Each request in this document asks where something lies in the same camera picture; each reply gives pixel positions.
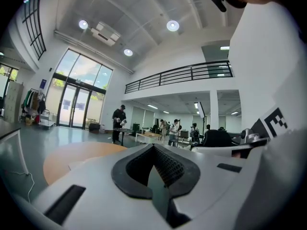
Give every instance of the glass door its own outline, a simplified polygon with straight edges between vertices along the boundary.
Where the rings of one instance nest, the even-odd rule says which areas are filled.
[[[66,84],[60,102],[58,125],[72,128],[85,128],[85,117],[90,92],[90,90]]]

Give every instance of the white cable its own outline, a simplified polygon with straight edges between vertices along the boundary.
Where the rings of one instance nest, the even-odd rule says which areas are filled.
[[[7,171],[7,173],[19,174],[19,175],[25,174],[25,173],[19,173],[19,172],[15,172],[15,171]],[[29,192],[28,192],[28,201],[29,201],[29,203],[31,203],[31,201],[30,201],[30,192],[31,192],[32,188],[34,187],[35,182],[34,182],[34,180],[33,180],[32,174],[29,173],[29,175],[31,175],[31,179],[32,179],[32,182],[33,182],[33,185],[31,186],[31,188],[30,188],[30,190],[29,190]]]

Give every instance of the orange tabletop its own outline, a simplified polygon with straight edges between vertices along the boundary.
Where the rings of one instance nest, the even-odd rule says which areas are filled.
[[[90,158],[103,157],[127,149],[116,144],[104,142],[78,142],[61,146],[48,155],[44,161],[44,177],[51,185],[69,171],[69,164]]]

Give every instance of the black pants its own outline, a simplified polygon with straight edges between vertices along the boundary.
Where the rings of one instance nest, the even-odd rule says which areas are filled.
[[[113,142],[115,142],[115,141],[119,141],[119,134],[120,134],[120,132],[119,131],[115,131],[115,130],[113,130],[113,134],[112,134],[112,140],[113,140]]]

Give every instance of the white table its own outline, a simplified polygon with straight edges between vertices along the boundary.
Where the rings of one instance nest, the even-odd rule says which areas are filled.
[[[148,144],[151,144],[151,143],[152,143],[152,139],[153,139],[153,138],[161,137],[161,135],[155,134],[155,133],[151,133],[151,132],[145,132],[145,134],[136,133],[136,135],[135,135],[135,142],[138,141],[138,136],[143,136],[143,137],[145,137],[146,140],[148,141],[148,142],[147,142]]]
[[[18,143],[18,153],[19,153],[20,163],[23,167],[25,174],[29,174],[28,168],[24,161],[23,148],[21,146],[21,141],[20,141],[20,126],[5,122],[4,120],[0,119],[0,143],[7,141],[13,136],[17,136],[18,138],[17,143]]]

